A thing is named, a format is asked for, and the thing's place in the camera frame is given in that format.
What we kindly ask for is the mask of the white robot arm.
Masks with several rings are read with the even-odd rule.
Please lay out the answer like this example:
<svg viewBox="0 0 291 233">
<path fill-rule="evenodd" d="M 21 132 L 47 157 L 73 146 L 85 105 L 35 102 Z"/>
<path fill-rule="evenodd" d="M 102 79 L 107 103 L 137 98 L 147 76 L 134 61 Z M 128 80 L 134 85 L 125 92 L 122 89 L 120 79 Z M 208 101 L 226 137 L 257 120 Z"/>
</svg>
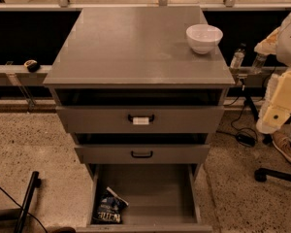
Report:
<svg viewBox="0 0 291 233">
<path fill-rule="evenodd" d="M 254 50 L 285 66 L 282 74 L 271 75 L 256 123 L 259 132 L 273 134 L 291 116 L 291 12 Z"/>
</svg>

